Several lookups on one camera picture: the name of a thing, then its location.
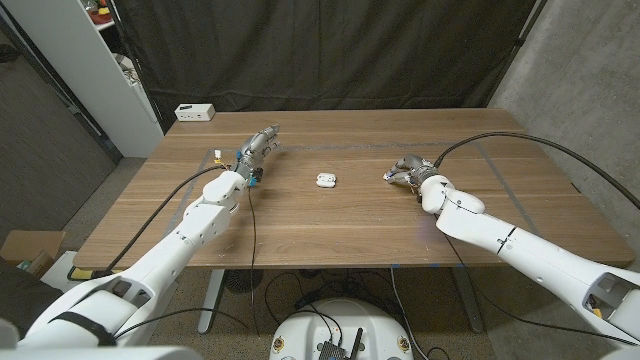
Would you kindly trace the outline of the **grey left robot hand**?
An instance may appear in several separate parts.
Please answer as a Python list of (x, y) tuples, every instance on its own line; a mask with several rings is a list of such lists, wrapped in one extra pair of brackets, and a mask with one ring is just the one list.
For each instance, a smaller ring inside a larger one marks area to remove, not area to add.
[(279, 130), (280, 126), (274, 124), (249, 137), (236, 152), (236, 162), (231, 166), (231, 170), (241, 175), (248, 183), (254, 178), (260, 179), (264, 159), (279, 146)]

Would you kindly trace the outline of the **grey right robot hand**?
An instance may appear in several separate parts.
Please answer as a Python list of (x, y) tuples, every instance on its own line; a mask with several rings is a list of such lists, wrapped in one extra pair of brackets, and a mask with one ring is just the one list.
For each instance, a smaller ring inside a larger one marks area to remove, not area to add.
[(398, 160), (383, 179), (389, 184), (410, 187), (413, 193), (420, 194), (423, 182), (434, 176), (439, 176), (439, 172), (430, 161), (408, 154)]

